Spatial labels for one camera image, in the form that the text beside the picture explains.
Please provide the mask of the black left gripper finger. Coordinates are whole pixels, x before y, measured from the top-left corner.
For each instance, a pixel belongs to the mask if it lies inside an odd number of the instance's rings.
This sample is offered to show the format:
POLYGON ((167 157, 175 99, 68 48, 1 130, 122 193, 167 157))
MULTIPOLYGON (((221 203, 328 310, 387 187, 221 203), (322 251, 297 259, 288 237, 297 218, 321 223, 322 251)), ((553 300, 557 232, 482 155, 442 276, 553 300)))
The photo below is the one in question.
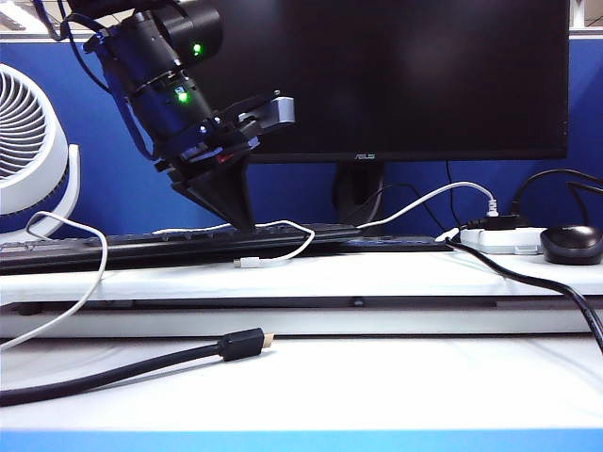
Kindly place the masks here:
POLYGON ((247 178, 248 169, 248 158, 245 157, 241 160, 241 190, 242 190, 242 219, 241 219, 241 231, 252 231, 255 229, 255 218, 253 208, 251 204, 251 198, 249 193, 249 184, 247 178))
POLYGON ((171 164, 171 187, 239 230, 246 229, 246 161, 210 169, 184 162, 171 164))

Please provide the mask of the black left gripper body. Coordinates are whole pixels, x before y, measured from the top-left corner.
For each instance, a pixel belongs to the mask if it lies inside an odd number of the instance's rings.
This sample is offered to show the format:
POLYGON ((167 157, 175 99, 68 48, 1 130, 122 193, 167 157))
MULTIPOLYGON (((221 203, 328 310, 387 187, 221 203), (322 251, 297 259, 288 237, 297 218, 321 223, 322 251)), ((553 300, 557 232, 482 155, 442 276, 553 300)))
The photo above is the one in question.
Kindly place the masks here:
POLYGON ((155 159, 174 188, 245 188, 261 134, 255 117, 162 119, 155 124, 155 159))

